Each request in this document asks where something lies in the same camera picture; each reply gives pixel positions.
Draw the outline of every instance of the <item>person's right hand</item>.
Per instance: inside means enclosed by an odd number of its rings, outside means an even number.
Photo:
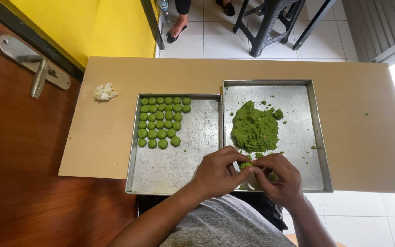
[[[270,154],[252,160],[251,163],[264,168],[254,170],[255,178],[271,201],[290,211],[304,200],[300,172],[283,155]],[[269,182],[267,175],[271,171],[277,174],[278,181]]]

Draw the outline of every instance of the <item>crumpled tissue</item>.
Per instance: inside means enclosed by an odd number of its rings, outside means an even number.
[[[114,92],[112,83],[106,83],[96,88],[93,97],[98,100],[109,100],[117,95],[118,93]]]

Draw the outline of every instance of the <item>wooden table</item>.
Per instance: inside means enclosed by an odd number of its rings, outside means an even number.
[[[59,175],[126,179],[138,93],[214,94],[223,80],[260,79],[314,81],[335,190],[395,193],[395,89],[376,63],[91,57]],[[120,95],[96,102],[108,82]]]

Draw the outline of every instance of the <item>yellow wall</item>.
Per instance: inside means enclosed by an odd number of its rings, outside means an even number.
[[[0,2],[81,69],[90,56],[154,56],[156,43],[138,0]]]

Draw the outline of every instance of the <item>metal baking tray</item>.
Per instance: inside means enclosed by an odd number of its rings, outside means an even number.
[[[138,146],[141,98],[190,97],[191,112],[183,113],[175,148],[149,149]],[[139,94],[125,191],[128,194],[172,195],[194,176],[204,155],[223,147],[222,97],[220,94]]]
[[[255,102],[256,109],[266,110],[267,104],[272,104],[269,108],[280,108],[284,114],[283,119],[278,121],[280,140],[277,142],[277,149],[268,150],[264,155],[284,151],[284,157],[300,171],[305,192],[332,193],[312,80],[223,81],[224,146],[232,145],[240,150],[231,139],[233,118],[243,103],[249,100]],[[260,103],[263,100],[266,100],[266,105]],[[251,153],[251,156],[255,159],[255,153]],[[242,189],[238,187],[236,191],[262,191],[254,175],[241,186]]]

